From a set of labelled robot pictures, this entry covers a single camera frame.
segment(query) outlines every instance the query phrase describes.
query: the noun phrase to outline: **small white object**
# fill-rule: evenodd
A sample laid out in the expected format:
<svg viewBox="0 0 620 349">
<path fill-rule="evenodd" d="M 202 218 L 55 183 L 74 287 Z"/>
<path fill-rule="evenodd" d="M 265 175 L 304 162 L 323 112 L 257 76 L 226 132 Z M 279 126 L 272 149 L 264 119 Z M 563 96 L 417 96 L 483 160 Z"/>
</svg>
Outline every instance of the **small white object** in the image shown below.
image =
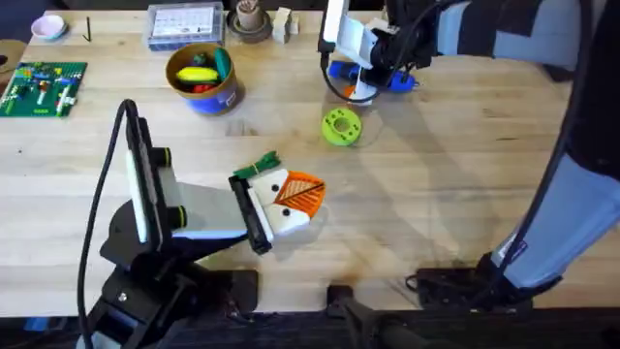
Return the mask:
<svg viewBox="0 0 620 349">
<path fill-rule="evenodd" d="M 336 49 L 355 61 L 361 68 L 372 69 L 370 52 L 377 43 L 377 36 L 359 20 L 343 17 Z"/>
<path fill-rule="evenodd" d="M 138 229 L 138 240 L 145 243 L 148 239 L 148 225 L 146 224 L 146 216 L 144 215 L 144 205 L 140 188 L 138 187 L 138 174 L 136 171 L 136 162 L 134 154 L 131 150 L 127 150 L 125 154 L 125 165 L 127 167 L 127 177 L 129 178 L 129 192 L 132 196 L 132 205 L 134 206 L 134 216 L 136 217 L 136 228 Z"/>
<path fill-rule="evenodd" d="M 30 31 L 35 38 L 54 40 L 67 30 L 67 23 L 61 16 L 45 15 L 37 18 L 30 26 Z"/>
<path fill-rule="evenodd" d="M 299 15 L 293 14 L 291 15 L 291 25 L 290 25 L 290 32 L 293 35 L 298 35 L 299 34 Z"/>
<path fill-rule="evenodd" d="M 263 226 L 264 236 L 267 238 L 267 241 L 273 241 L 273 230 L 271 229 L 271 225 L 269 224 L 269 220 L 264 214 L 263 207 L 261 206 L 261 202 L 259 201 L 259 197 L 256 195 L 254 189 L 248 189 L 248 196 L 250 197 L 250 201 L 252 202 L 252 206 L 259 216 L 259 220 L 261 221 L 261 225 Z"/>
<path fill-rule="evenodd" d="M 325 14 L 325 27 L 323 28 L 323 40 L 328 43 L 336 43 L 340 33 L 340 22 L 347 15 L 349 0 L 327 1 Z"/>
<path fill-rule="evenodd" d="M 355 19 L 347 16 L 348 0 L 329 0 L 325 15 L 323 39 L 335 43 L 336 49 L 364 69 L 372 69 L 370 52 L 377 36 Z"/>
<path fill-rule="evenodd" d="M 274 203 L 278 194 L 284 190 L 288 177 L 289 172 L 281 169 L 249 181 L 251 188 L 248 192 L 251 190 L 256 195 L 260 209 L 254 199 L 252 204 L 257 212 L 260 211 L 259 218 L 264 215 L 272 237 L 287 235 L 310 223 L 310 216 L 306 212 Z"/>
<path fill-rule="evenodd" d="M 389 23 L 387 20 L 380 19 L 380 18 L 372 18 L 368 23 L 366 23 L 366 28 L 370 30 L 379 29 L 392 35 L 398 32 L 397 27 L 389 26 Z"/>
<path fill-rule="evenodd" d="M 37 104 L 40 106 L 43 103 L 44 98 L 46 97 L 46 92 L 41 90 L 39 93 L 39 99 L 37 100 Z"/>
<path fill-rule="evenodd" d="M 291 37 L 291 9 L 279 8 L 273 20 L 273 31 L 271 36 L 273 40 L 280 44 L 285 44 Z"/>
<path fill-rule="evenodd" d="M 56 107 L 56 112 L 62 111 L 62 107 L 65 105 L 65 103 L 67 103 L 65 100 L 67 98 L 67 95 L 69 94 L 69 87 L 70 85 L 67 85 L 65 89 L 62 90 L 62 94 L 60 95 L 60 99 L 58 100 L 58 107 Z"/>
<path fill-rule="evenodd" d="M 373 94 L 375 94 L 375 92 L 377 92 L 377 87 L 366 84 L 359 77 L 361 77 L 361 74 L 357 75 L 356 89 L 354 90 L 353 94 L 351 94 L 351 99 L 364 99 L 372 96 Z M 370 106 L 371 104 L 372 100 L 363 103 L 356 103 L 356 105 L 359 106 Z"/>
<path fill-rule="evenodd" d="M 265 206 L 264 213 L 278 236 L 288 235 L 310 223 L 308 213 L 278 204 Z"/>
<path fill-rule="evenodd" d="M 249 184 L 254 188 L 261 205 L 268 205 L 275 201 L 288 177 L 289 172 L 286 169 L 281 169 L 251 178 Z"/>
</svg>

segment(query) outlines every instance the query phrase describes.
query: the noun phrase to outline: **wire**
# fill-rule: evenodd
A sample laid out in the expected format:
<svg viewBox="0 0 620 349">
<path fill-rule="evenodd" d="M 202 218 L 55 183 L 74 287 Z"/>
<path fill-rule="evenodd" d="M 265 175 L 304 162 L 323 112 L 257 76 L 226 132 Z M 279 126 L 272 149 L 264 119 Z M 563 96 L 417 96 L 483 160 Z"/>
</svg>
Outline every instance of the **wire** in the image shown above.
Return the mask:
<svg viewBox="0 0 620 349">
<path fill-rule="evenodd" d="M 331 92 L 333 92 L 333 94 L 335 94 L 336 96 L 338 96 L 340 99 L 343 99 L 349 103 L 365 103 L 368 101 L 372 101 L 375 98 L 377 98 L 377 96 L 379 96 L 379 90 L 377 90 L 372 96 L 366 97 L 366 98 L 360 98 L 360 99 L 353 99 L 353 98 L 349 98 L 345 95 L 343 95 L 342 93 L 340 93 L 340 91 L 338 91 L 338 89 L 336 87 L 334 87 L 331 84 L 331 81 L 329 80 L 329 77 L 327 76 L 327 65 L 329 63 L 329 54 L 328 53 L 321 53 L 321 71 L 323 72 L 323 79 L 325 80 L 325 83 L 327 84 L 327 87 L 329 87 L 329 89 L 331 90 Z"/>
<path fill-rule="evenodd" d="M 468 305 L 470 308 L 475 307 L 484 297 L 486 297 L 486 295 L 493 291 L 493 289 L 495 289 L 495 287 L 497 287 L 499 282 L 502 280 L 502 277 L 504 277 L 504 272 L 508 268 L 508 264 L 512 261 L 512 257 L 516 253 L 520 243 L 523 241 L 525 235 L 530 229 L 530 226 L 532 225 L 532 222 L 534 221 L 534 218 L 543 203 L 544 196 L 546 195 L 549 185 L 551 184 L 551 180 L 557 172 L 562 157 L 566 153 L 567 145 L 569 143 L 570 132 L 578 121 L 577 109 L 579 104 L 581 103 L 581 96 L 583 95 L 582 92 L 584 90 L 584 81 L 587 71 L 587 65 L 589 64 L 589 47 L 592 38 L 592 33 L 589 28 L 591 28 L 592 26 L 588 25 L 588 23 L 591 18 L 591 8 L 582 7 L 581 19 L 586 24 L 581 26 L 581 43 L 579 45 L 579 57 L 577 60 L 578 65 L 576 68 L 578 76 L 576 76 L 574 79 L 573 92 L 571 93 L 567 113 L 564 117 L 564 120 L 562 121 L 562 125 L 560 126 L 560 134 L 558 135 L 555 147 L 553 148 L 553 152 L 551 153 L 549 163 L 547 164 L 546 169 L 544 169 L 541 184 L 536 190 L 534 199 L 532 200 L 532 203 L 530 204 L 530 207 L 528 208 L 527 213 L 525 214 L 525 217 L 523 218 L 523 221 L 521 222 L 521 225 L 519 226 L 518 231 L 514 236 L 514 240 L 512 241 L 508 251 L 506 252 L 506 255 L 502 259 L 502 263 L 500 264 L 499 268 L 497 269 L 487 286 L 469 301 Z"/>
<path fill-rule="evenodd" d="M 389 81 L 391 81 L 394 78 L 394 75 L 396 74 L 396 72 L 400 70 L 400 66 L 403 64 L 402 61 L 405 56 L 405 52 L 411 49 L 411 45 L 412 45 L 410 43 L 411 36 L 416 32 L 416 29 L 418 29 L 419 24 L 426 18 L 426 16 L 428 16 L 428 14 L 431 11 L 435 10 L 439 6 L 444 6 L 447 4 L 456 4 L 459 2 L 465 2 L 465 1 L 469 1 L 469 0 L 439 0 L 437 2 L 430 4 L 428 7 L 426 7 L 426 9 L 424 9 L 424 11 L 422 11 L 422 13 L 416 18 L 416 20 L 414 20 L 412 25 L 409 27 L 409 31 L 407 32 L 407 35 L 405 36 L 405 40 L 404 40 L 406 44 L 403 46 L 402 49 L 400 49 L 398 58 L 396 59 L 396 63 L 393 65 L 391 69 L 391 73 L 389 74 Z M 375 98 L 377 98 L 377 96 L 379 96 L 380 94 L 379 90 L 377 90 L 377 92 L 375 92 L 372 96 L 361 98 L 361 99 L 352 99 L 352 98 L 349 98 L 341 94 L 340 91 L 338 91 L 331 84 L 331 81 L 329 80 L 329 77 L 327 76 L 328 61 L 329 61 L 329 54 L 326 52 L 321 53 L 321 70 L 323 71 L 323 79 L 325 80 L 325 83 L 327 84 L 327 87 L 329 87 L 331 92 L 333 92 L 333 94 L 338 96 L 340 99 L 343 99 L 349 103 L 364 103 L 364 102 L 372 101 Z M 408 65 L 408 67 L 406 68 L 407 75 L 409 75 L 409 72 L 414 68 L 414 66 L 415 64 Z"/>
<path fill-rule="evenodd" d="M 93 349 L 91 332 L 88 329 L 86 307 L 84 305 L 84 279 L 86 276 L 86 263 L 88 261 L 90 241 L 93 237 L 93 228 L 95 226 L 95 217 L 97 216 L 97 207 L 99 206 L 99 200 L 101 199 L 101 193 L 104 189 L 104 183 L 106 182 L 106 175 L 108 174 L 109 164 L 111 163 L 114 148 L 116 147 L 116 139 L 118 138 L 120 124 L 125 112 L 128 114 L 132 113 L 133 115 L 138 115 L 136 103 L 129 99 L 124 100 L 120 104 L 120 106 L 118 107 L 118 111 L 116 112 L 114 126 L 112 127 L 112 133 L 109 139 L 108 153 L 106 154 L 104 166 L 101 168 L 99 180 L 97 181 L 97 187 L 95 188 L 95 195 L 93 196 L 90 213 L 88 214 L 88 224 L 86 225 L 84 244 L 81 248 L 81 256 L 79 257 L 79 270 L 77 272 L 77 317 L 79 320 L 79 328 L 81 330 L 82 339 L 84 341 L 84 346 L 86 347 L 86 349 Z"/>
</svg>

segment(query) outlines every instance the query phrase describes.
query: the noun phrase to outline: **blue object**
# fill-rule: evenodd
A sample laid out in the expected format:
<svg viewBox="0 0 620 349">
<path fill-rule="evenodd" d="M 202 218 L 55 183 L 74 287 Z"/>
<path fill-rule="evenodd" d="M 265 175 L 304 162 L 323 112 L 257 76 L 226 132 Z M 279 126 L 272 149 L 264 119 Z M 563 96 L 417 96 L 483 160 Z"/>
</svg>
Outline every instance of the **blue object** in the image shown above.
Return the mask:
<svg viewBox="0 0 620 349">
<path fill-rule="evenodd" d="M 562 275 L 619 219 L 620 182 L 580 167 L 565 154 L 504 276 L 517 288 L 541 286 Z M 502 263 L 514 234 L 493 251 L 491 260 L 496 266 Z"/>
<path fill-rule="evenodd" d="M 48 324 L 49 318 L 33 317 L 26 320 L 26 324 L 23 328 L 25 331 L 43 332 L 47 330 Z"/>
<path fill-rule="evenodd" d="M 185 98 L 185 101 L 197 112 L 217 113 L 231 106 L 236 97 L 236 81 L 233 81 L 226 89 L 213 96 L 196 99 Z"/>
<path fill-rule="evenodd" d="M 329 70 L 327 73 L 332 78 L 345 79 L 350 84 L 356 84 L 359 69 L 360 67 L 357 63 L 335 60 L 329 65 Z M 405 74 L 405 72 L 397 71 L 394 74 L 387 91 L 411 92 L 416 86 L 418 86 L 418 83 L 414 77 Z"/>
</svg>

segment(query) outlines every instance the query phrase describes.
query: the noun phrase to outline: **green ring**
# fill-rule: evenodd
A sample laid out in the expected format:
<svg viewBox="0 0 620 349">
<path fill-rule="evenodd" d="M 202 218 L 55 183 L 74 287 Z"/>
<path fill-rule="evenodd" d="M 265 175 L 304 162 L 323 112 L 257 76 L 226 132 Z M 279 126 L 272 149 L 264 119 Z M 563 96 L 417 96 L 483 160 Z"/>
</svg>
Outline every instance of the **green ring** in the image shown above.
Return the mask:
<svg viewBox="0 0 620 349">
<path fill-rule="evenodd" d="M 334 145 L 351 145 L 361 135 L 361 120 L 349 109 L 336 108 L 323 117 L 321 132 L 323 137 Z"/>
</svg>

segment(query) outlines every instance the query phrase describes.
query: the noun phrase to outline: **wooden tabletop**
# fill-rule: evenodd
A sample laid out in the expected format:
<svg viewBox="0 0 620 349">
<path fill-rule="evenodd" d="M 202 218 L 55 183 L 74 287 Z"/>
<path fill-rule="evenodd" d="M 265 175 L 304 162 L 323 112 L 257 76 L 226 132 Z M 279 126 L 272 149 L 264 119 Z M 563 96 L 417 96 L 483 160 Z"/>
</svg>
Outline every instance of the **wooden tabletop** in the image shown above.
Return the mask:
<svg viewBox="0 0 620 349">
<path fill-rule="evenodd" d="M 23 61 L 88 62 L 69 117 L 0 119 L 0 316 L 75 314 L 88 209 L 119 103 L 134 99 L 155 145 L 169 146 L 179 180 L 227 188 L 233 170 L 276 149 L 290 170 L 325 180 L 311 226 L 262 257 L 247 242 L 208 261 L 261 273 L 259 310 L 317 310 L 332 280 L 367 305 L 416 308 L 404 276 L 472 265 L 505 238 L 538 186 L 567 86 L 522 62 L 444 57 L 416 72 L 421 86 L 384 94 L 361 112 L 358 145 L 336 147 L 321 117 L 343 104 L 319 71 L 321 13 L 300 13 L 286 45 L 227 36 L 242 103 L 223 116 L 191 111 L 167 86 L 169 52 L 142 42 L 145 12 L 62 12 L 61 43 L 33 40 Z M 357 13 L 369 20 L 377 13 Z M 92 42 L 82 38 L 90 16 Z M 129 198 L 118 154 L 101 200 L 87 270 L 93 304 L 112 264 L 99 256 L 112 213 Z M 620 235 L 607 234 L 537 306 L 619 305 Z"/>
</svg>

